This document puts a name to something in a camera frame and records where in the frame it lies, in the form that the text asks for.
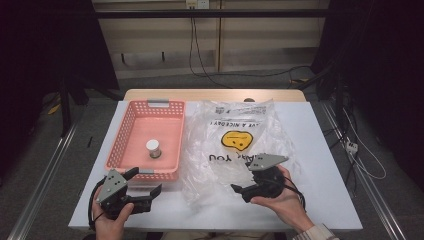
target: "plastic bag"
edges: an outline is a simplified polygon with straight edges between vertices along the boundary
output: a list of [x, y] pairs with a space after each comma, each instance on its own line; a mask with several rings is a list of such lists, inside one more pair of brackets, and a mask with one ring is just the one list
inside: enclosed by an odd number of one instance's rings
[[230, 184], [251, 185], [253, 175], [245, 163], [260, 153], [287, 156], [285, 165], [300, 171], [272, 100], [199, 102], [186, 118], [183, 138], [182, 193], [189, 204], [201, 204], [217, 188], [233, 194]]

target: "table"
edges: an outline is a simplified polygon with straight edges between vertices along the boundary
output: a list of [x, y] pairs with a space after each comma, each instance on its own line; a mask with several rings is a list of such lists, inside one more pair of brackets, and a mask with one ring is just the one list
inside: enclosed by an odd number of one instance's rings
[[[328, 149], [312, 108], [298, 90], [250, 89], [139, 89], [129, 90], [126, 101], [118, 104], [102, 148], [93, 166], [69, 227], [88, 229], [87, 206], [90, 193], [103, 175], [104, 163], [117, 132], [128, 100], [145, 98], [170, 98], [187, 100], [186, 116], [193, 114], [196, 102], [201, 99], [221, 101], [275, 101], [280, 121], [296, 147], [296, 156], [302, 173], [293, 176], [304, 193], [308, 215], [315, 223], [324, 223], [333, 230], [359, 230], [361, 222], [343, 184], [334, 159]], [[282, 223], [271, 210], [246, 204], [226, 195], [216, 194], [214, 204], [201, 209], [186, 204], [181, 194], [180, 182], [164, 184], [162, 193], [153, 201], [152, 211], [131, 215], [125, 227], [141, 231], [268, 231], [291, 229]], [[129, 191], [129, 195], [140, 195]]]

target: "plastic basket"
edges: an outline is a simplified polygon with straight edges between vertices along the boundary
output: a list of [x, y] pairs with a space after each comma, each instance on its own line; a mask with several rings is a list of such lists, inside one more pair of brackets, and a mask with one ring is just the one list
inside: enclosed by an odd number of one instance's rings
[[[105, 168], [124, 172], [138, 167], [135, 181], [177, 180], [184, 116], [184, 101], [130, 101]], [[158, 158], [152, 158], [146, 148], [151, 139], [159, 141]]]

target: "hand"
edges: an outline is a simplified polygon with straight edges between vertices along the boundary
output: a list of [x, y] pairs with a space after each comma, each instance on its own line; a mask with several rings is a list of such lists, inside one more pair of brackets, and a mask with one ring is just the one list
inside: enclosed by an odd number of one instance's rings
[[[280, 165], [277, 167], [284, 177], [291, 180], [290, 172], [287, 169]], [[290, 181], [286, 181], [285, 184], [294, 187]], [[314, 226], [314, 223], [306, 215], [297, 193], [289, 189], [284, 189], [276, 198], [253, 197], [250, 202], [270, 208], [283, 222], [292, 226], [298, 233], [302, 233]]]
[[101, 187], [99, 187], [94, 194], [94, 199], [92, 203], [93, 208], [93, 219], [96, 219], [100, 216], [96, 224], [96, 239], [97, 240], [121, 240], [124, 235], [124, 223], [127, 221], [128, 217], [131, 215], [131, 212], [134, 208], [133, 203], [128, 203], [122, 208], [119, 216], [116, 220], [107, 218], [106, 213], [96, 202], [97, 196], [99, 195]]

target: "yellow smiley face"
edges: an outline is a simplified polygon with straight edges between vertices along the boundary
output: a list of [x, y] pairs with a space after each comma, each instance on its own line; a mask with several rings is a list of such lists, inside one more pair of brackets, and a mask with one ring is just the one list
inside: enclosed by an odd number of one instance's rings
[[236, 148], [239, 151], [243, 151], [248, 148], [252, 141], [252, 134], [244, 131], [228, 131], [221, 138], [222, 145]]

